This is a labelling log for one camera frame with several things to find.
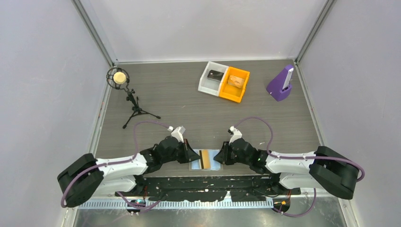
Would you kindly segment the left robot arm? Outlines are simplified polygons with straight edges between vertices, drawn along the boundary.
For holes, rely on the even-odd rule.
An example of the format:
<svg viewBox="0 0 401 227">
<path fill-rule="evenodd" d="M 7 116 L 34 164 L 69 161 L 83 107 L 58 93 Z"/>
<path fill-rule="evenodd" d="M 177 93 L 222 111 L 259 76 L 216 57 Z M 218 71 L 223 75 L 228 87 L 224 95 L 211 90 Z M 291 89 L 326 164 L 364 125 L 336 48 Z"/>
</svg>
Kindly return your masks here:
<svg viewBox="0 0 401 227">
<path fill-rule="evenodd" d="M 57 176 L 63 193 L 61 206 L 77 207 L 94 195 L 115 192 L 139 196 L 145 190 L 145 183 L 137 176 L 155 172 L 168 162 L 185 164 L 200 158 L 186 139 L 172 136 L 133 156 L 102 159 L 84 154 Z"/>
</svg>

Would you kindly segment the beige card holder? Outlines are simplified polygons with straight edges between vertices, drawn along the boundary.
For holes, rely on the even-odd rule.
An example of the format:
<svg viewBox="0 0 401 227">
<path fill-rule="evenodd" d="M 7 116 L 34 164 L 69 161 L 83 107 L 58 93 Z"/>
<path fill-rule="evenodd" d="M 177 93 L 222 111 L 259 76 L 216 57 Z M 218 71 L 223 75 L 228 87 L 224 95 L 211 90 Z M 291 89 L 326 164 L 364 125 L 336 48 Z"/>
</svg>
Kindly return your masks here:
<svg viewBox="0 0 401 227">
<path fill-rule="evenodd" d="M 200 159 L 192 161 L 189 164 L 190 171 L 223 170 L 223 165 L 214 160 L 214 157 L 219 153 L 218 149 L 196 149 L 195 153 L 200 156 Z"/>
</svg>

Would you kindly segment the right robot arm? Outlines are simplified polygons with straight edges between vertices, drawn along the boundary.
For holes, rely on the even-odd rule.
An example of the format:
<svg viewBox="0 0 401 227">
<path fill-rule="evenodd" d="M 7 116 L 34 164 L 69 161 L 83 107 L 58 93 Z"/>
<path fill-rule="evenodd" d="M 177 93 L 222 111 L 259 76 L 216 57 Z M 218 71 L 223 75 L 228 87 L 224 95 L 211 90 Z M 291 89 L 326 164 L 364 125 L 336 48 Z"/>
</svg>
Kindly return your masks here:
<svg viewBox="0 0 401 227">
<path fill-rule="evenodd" d="M 245 164 L 261 175 L 272 174 L 270 189 L 276 194 L 315 188 L 345 200 L 353 199 L 362 172 L 355 162 L 326 146 L 307 153 L 283 154 L 256 149 L 244 139 L 225 141 L 214 160 L 223 165 Z"/>
</svg>

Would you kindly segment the orange magnetic stripe credit card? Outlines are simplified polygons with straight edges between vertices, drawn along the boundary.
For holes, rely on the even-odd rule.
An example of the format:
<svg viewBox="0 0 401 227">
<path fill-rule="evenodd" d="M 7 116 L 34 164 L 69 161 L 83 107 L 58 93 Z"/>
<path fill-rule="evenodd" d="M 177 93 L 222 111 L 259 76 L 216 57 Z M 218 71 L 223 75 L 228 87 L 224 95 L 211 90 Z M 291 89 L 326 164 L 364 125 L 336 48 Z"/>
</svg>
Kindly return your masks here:
<svg viewBox="0 0 401 227">
<path fill-rule="evenodd" d="M 200 156 L 200 168 L 201 169 L 210 169 L 211 163 L 210 163 L 210 159 L 209 159 L 209 151 L 206 149 L 199 150 L 199 156 Z"/>
</svg>

